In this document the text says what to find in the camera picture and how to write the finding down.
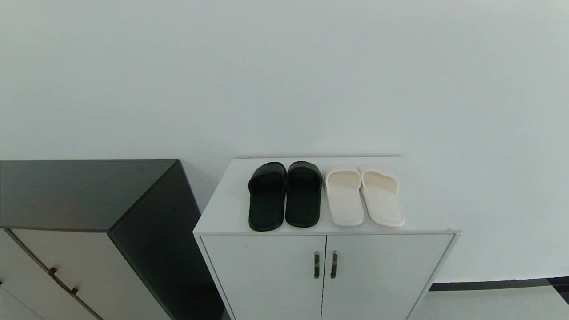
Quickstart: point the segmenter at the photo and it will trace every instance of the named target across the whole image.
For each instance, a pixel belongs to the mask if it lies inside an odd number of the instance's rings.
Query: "drawer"
[[[44,320],[95,320],[4,230],[0,230],[0,281],[2,289]]]
[[[13,230],[104,320],[170,320],[106,233]]]
[[[32,310],[22,305],[8,291],[0,288],[0,319],[2,320],[42,320]]]

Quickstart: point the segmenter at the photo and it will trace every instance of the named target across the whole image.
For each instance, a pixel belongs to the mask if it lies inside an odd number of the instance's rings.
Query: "gray cabinet top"
[[[0,227],[106,232],[176,161],[0,161]]]

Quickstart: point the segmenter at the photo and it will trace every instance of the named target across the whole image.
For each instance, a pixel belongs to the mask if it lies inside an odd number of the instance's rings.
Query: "cabinet door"
[[[201,238],[235,320],[320,320],[326,236]]]
[[[44,320],[94,320],[1,229],[0,280],[2,288]]]
[[[328,236],[322,319],[405,320],[451,239],[452,235]]]
[[[32,310],[22,305],[8,291],[0,288],[1,320],[41,320]]]
[[[14,230],[26,247],[104,320],[169,320],[105,233]]]

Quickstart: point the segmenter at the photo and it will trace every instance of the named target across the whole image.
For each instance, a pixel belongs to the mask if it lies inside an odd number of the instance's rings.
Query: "cabinet top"
[[[176,161],[0,161],[0,227],[106,232]]]
[[[356,227],[341,227],[332,222],[325,189],[322,190],[320,220],[310,228],[296,228],[286,221],[273,230],[256,232],[249,228],[249,190],[251,175],[261,165],[271,161],[281,162],[285,167],[303,160],[314,163],[323,172],[334,162],[359,164],[375,162],[388,168],[399,180],[399,201],[405,215],[401,228],[378,225],[371,220],[362,199],[365,220]],[[428,185],[421,180],[411,162],[405,157],[373,158],[260,158],[234,159],[229,164],[221,182],[194,229],[195,235],[350,235],[350,234],[419,234],[459,233],[445,210],[440,206]]]

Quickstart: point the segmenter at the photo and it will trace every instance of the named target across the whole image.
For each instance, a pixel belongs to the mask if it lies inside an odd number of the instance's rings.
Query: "white slipper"
[[[361,163],[357,169],[361,173],[361,193],[372,220],[388,227],[403,226],[405,217],[397,197],[397,178],[389,170],[373,163]]]
[[[361,205],[361,175],[354,165],[336,163],[324,170],[330,216],[337,225],[351,227],[364,222]]]

